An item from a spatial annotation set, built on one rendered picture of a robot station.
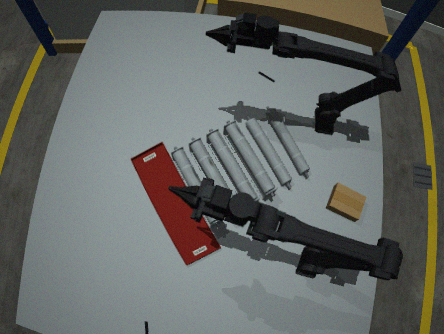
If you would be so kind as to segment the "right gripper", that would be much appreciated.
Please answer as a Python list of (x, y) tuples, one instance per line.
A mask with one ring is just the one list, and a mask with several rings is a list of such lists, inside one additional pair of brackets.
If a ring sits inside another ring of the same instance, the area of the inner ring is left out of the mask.
[(236, 44), (237, 32), (238, 32), (238, 25), (236, 24), (236, 20), (231, 20), (230, 25), (225, 25), (223, 27), (214, 30), (206, 31), (206, 36), (215, 39), (224, 46), (227, 46), (228, 44), (227, 52), (235, 53), (236, 45), (238, 45)]

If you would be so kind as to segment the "red scrap tray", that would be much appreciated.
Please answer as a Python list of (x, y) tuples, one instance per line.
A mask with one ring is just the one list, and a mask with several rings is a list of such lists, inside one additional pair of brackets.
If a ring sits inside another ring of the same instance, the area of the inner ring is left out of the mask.
[(216, 251), (220, 245), (204, 217), (200, 223), (191, 219), (193, 209), (168, 190), (169, 186), (186, 185), (162, 144), (134, 156), (131, 161), (167, 233), (188, 265)]

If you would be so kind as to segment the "brown cardboard box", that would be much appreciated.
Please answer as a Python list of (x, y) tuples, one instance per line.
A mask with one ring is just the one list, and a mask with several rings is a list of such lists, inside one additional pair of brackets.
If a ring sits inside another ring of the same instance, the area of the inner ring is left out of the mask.
[(355, 222), (360, 218), (365, 200), (366, 196), (337, 183), (333, 187), (326, 209)]

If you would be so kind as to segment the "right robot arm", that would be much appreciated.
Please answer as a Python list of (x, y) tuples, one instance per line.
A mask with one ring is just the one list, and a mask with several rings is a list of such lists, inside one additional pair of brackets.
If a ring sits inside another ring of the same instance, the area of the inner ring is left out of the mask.
[(390, 55), (378, 51), (374, 56), (367, 55), (313, 41), (294, 33), (280, 32), (278, 20), (263, 15), (258, 17), (256, 22), (256, 16), (257, 14), (253, 13), (236, 16), (236, 24), (238, 25), (236, 44), (252, 46), (254, 42), (253, 47), (269, 50), (272, 46), (271, 43), (273, 43), (272, 54), (278, 55), (278, 57), (321, 60), (365, 71), (377, 77), (339, 94), (334, 91), (320, 94), (319, 103), (316, 103), (319, 107), (315, 109), (315, 131), (317, 133), (332, 135), (334, 123), (341, 116), (340, 112), (349, 106), (387, 91), (401, 91), (398, 70)]

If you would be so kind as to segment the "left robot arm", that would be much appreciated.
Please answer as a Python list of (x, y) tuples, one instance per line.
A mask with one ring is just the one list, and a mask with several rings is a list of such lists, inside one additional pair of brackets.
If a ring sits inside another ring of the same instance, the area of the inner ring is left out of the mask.
[(247, 235), (254, 240), (267, 242), (269, 239), (305, 245), (296, 274), (315, 278), (315, 273), (324, 274), (325, 269), (342, 268), (370, 271), (369, 276), (383, 280), (398, 279), (403, 259), (398, 242), (380, 238), (377, 245), (366, 244), (310, 226), (275, 207), (254, 201), (245, 192), (236, 193), (230, 199), (232, 191), (219, 185), (207, 185), (201, 195), (201, 200), (205, 202), (202, 214), (222, 221), (227, 210), (224, 221), (241, 227), (248, 221), (252, 222)]

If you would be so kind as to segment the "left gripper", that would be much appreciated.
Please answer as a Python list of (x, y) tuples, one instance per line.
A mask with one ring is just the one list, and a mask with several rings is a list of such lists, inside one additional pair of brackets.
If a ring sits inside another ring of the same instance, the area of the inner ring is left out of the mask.
[[(205, 202), (201, 200), (202, 199), (201, 195), (203, 193), (204, 187), (206, 187), (207, 185), (214, 186), (214, 180), (203, 178), (200, 186), (186, 186), (186, 187), (169, 186), (168, 189), (173, 193), (175, 192), (174, 194), (179, 196), (190, 208), (192, 209), (194, 208), (191, 214), (191, 219), (194, 219), (196, 222), (200, 222), (203, 216), (202, 210), (205, 205)], [(188, 193), (186, 193), (186, 191), (188, 191)], [(189, 203), (192, 203), (192, 205)]]

